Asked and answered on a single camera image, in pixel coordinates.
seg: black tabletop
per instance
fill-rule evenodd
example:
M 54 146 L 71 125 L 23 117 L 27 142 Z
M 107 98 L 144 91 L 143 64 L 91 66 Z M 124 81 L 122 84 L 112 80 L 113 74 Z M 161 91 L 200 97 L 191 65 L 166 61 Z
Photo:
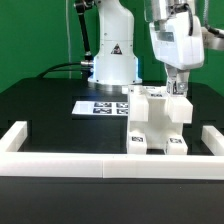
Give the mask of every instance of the black tabletop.
M 202 126 L 224 131 L 224 99 L 192 83 L 193 122 L 184 125 L 189 154 L 211 155 Z M 0 135 L 28 121 L 21 151 L 126 153 L 126 117 L 72 116 L 77 100 L 127 101 L 82 80 L 24 79 L 0 94 Z M 206 180 L 0 177 L 0 223 L 223 223 L 224 183 Z

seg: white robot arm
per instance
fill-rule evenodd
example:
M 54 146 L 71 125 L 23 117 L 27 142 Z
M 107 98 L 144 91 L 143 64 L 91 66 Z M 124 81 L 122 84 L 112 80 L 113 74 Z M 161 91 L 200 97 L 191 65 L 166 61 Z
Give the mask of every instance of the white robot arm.
M 194 15 L 194 1 L 145 0 L 146 9 L 150 3 L 153 51 L 156 59 L 165 63 L 167 92 L 172 96 L 186 95 L 189 70 L 204 62 L 201 25 Z
M 92 3 L 99 11 L 100 50 L 94 57 L 94 72 L 88 79 L 90 86 L 113 91 L 141 83 L 138 59 L 133 53 L 133 15 L 119 0 L 86 0 L 87 7 Z

